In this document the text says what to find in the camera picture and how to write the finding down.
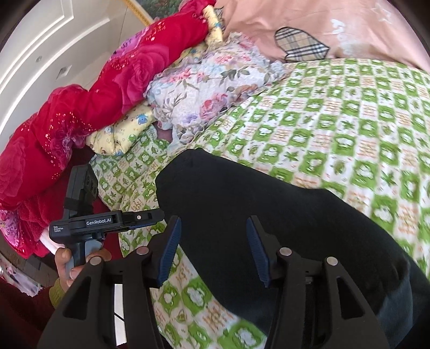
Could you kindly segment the person's left hand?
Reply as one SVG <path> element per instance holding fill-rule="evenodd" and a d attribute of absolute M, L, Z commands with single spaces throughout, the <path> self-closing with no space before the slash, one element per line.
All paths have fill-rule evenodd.
<path fill-rule="evenodd" d="M 89 254 L 82 265 L 74 266 L 71 250 L 67 248 L 59 248 L 55 253 L 55 264 L 62 290 L 66 292 L 84 268 L 84 264 L 96 257 L 108 262 L 111 260 L 112 255 L 108 250 L 102 248 Z"/>

